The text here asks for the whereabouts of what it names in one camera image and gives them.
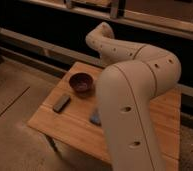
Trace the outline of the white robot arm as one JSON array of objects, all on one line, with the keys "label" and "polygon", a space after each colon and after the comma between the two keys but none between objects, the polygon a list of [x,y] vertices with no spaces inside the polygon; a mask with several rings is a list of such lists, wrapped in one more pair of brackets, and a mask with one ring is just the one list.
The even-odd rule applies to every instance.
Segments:
[{"label": "white robot arm", "polygon": [[113,171],[166,171],[149,103],[177,85],[177,56],[118,40],[105,22],[87,34],[86,44],[106,66],[96,82],[96,99]]}]

